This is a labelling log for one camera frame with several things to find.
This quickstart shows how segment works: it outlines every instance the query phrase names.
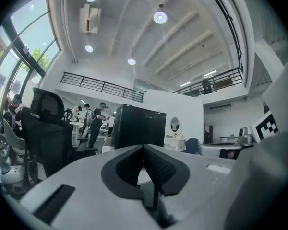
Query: window frame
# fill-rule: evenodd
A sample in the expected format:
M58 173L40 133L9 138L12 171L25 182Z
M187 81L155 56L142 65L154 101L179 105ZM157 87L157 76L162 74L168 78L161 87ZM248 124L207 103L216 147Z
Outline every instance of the window frame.
M58 43L54 28L53 28L53 21L52 21L50 9L49 9L49 0L46 0L46 5L47 5L47 12L43 13L42 15L40 15L36 19L34 19L34 21L30 22L20 33L16 32L16 29L13 25L11 18L6 19L3 22L3 24L1 25L4 29L4 32L6 33L6 35L8 37L8 39L10 40L10 44L7 46L7 48L4 50L2 56L0 57L0 67L2 66L3 61L5 60L6 56L8 55L8 53L11 50L13 50L17 54L19 59L17 60L16 64L13 66L13 69L11 70L10 75L7 76L6 80L5 80L6 86L4 87L4 90L3 90L2 95L1 95L1 100L0 100L0 120L3 117L4 99L8 96L9 91L11 91L10 88L12 87L13 80L17 74L19 67L21 67L21 64L25 63L29 67L28 74L27 74L22 86L20 87L19 94L22 97L24 90L26 88L26 85L27 85L28 81L30 80L30 76L32 75L33 71L36 71L41 76L41 79L43 79L45 74L46 74L46 71L49 69L49 67L51 66L51 64L53 63L53 61L56 59L56 57L58 56L58 54L61 51L61 47ZM48 19L49 19L49 23L50 23L50 27L51 27L54 39L49 43L49 45L47 45L47 47L43 50L43 52L41 52L41 55L38 57L38 59L34 60L32 55L29 52L24 52L25 45L22 42L22 40L20 39L20 35L26 29L28 29L33 23L35 23L37 20L39 20L40 18L42 18L46 14L48 14ZM59 50L55 54L55 56L50 60L48 67L45 70L43 70L42 67L38 64L38 62L43 57L45 52L51 47L51 45L53 43L57 44L57 47Z

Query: railing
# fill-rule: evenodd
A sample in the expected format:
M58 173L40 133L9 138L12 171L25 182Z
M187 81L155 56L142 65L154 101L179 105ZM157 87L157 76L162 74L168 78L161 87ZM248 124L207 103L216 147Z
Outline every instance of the railing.
M98 79L65 72L61 82L103 93L113 94L137 102L143 102L143 93Z
M240 43L239 43L239 39L238 39L238 35L234 26L234 22L232 17L230 16L229 12L227 11L224 3L222 2L222 0L215 0L216 3L218 4L219 8L221 9L222 13L224 14L224 17L229 25L230 31L232 33L232 36L234 38L234 42L235 42L235 46L236 46L236 50L237 50L237 55L238 55L238 64L239 64L239 68L241 70L241 72L243 72L243 65L242 65L242 51L240 49Z
M207 78L203 81L177 90L174 93L197 97L202 94L217 92L220 89L242 83L242 76L240 68L237 67L235 69L220 73L216 76Z

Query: black refrigerator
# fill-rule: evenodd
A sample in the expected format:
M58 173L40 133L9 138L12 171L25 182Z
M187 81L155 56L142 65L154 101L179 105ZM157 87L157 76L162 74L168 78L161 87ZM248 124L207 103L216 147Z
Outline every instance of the black refrigerator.
M116 110L111 146L153 144L163 147L167 115L123 104Z

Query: large window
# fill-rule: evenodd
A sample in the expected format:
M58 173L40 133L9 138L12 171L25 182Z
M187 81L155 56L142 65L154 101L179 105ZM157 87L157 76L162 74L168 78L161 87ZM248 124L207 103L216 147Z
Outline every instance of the large window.
M32 0L6 20L0 27L0 107L6 96L15 94L30 105L32 88L39 86L59 51L48 0Z

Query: blue chair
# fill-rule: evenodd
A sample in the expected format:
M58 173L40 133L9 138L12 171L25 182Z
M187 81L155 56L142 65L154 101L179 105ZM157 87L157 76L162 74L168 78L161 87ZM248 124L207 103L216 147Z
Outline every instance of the blue chair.
M196 154L198 150L198 139L190 138L186 141L186 150L182 151L189 154Z

